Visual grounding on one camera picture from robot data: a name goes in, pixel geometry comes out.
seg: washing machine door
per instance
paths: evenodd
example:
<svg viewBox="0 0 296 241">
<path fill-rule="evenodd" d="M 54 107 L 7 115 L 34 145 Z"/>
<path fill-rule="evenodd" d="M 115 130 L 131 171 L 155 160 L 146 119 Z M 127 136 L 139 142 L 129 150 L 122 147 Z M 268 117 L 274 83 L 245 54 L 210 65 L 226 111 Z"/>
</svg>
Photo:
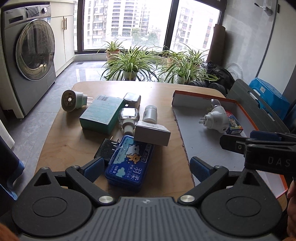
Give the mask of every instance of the washing machine door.
<svg viewBox="0 0 296 241">
<path fill-rule="evenodd" d="M 16 62 L 28 80 L 40 80 L 54 61 L 54 33 L 42 19 L 29 22 L 22 30 L 16 45 Z"/>
</svg>

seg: barcode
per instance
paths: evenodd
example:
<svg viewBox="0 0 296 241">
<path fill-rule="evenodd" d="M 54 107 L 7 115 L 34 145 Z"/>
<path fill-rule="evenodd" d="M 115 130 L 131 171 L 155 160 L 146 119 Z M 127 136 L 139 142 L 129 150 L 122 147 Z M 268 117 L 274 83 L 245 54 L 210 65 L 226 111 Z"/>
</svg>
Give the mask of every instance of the barcode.
<svg viewBox="0 0 296 241">
<path fill-rule="evenodd" d="M 103 101 L 106 101 L 109 97 L 108 96 L 105 96 L 105 95 L 100 95 L 97 100 L 103 100 Z"/>
</svg>

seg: washing machine knob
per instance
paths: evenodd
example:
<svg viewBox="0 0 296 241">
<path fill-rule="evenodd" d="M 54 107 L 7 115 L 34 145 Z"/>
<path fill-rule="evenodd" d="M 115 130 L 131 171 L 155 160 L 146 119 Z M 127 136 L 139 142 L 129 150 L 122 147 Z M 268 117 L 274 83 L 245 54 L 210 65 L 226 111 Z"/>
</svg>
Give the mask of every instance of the washing machine knob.
<svg viewBox="0 0 296 241">
<path fill-rule="evenodd" d="M 47 7 L 42 8 L 42 13 L 46 13 L 47 12 Z"/>
</svg>

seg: washing machine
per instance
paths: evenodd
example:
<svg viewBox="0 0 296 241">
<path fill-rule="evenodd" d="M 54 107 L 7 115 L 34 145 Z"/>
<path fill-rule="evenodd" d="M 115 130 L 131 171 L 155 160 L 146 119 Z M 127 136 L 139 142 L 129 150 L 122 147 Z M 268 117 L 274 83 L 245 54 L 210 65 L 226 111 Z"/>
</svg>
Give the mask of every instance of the washing machine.
<svg viewBox="0 0 296 241">
<path fill-rule="evenodd" d="M 24 115 L 56 79 L 50 17 L 50 4 L 4 9 L 1 13 L 6 68 Z"/>
</svg>

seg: green box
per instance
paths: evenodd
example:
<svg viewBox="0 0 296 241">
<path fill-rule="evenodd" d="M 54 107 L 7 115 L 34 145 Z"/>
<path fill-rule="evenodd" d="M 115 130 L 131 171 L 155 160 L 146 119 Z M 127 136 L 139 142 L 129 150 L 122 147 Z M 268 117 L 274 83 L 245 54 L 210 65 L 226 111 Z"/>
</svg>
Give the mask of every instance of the green box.
<svg viewBox="0 0 296 241">
<path fill-rule="evenodd" d="M 99 95 L 80 116 L 81 127 L 110 134 L 118 121 L 118 113 L 124 106 L 123 99 Z"/>
</svg>

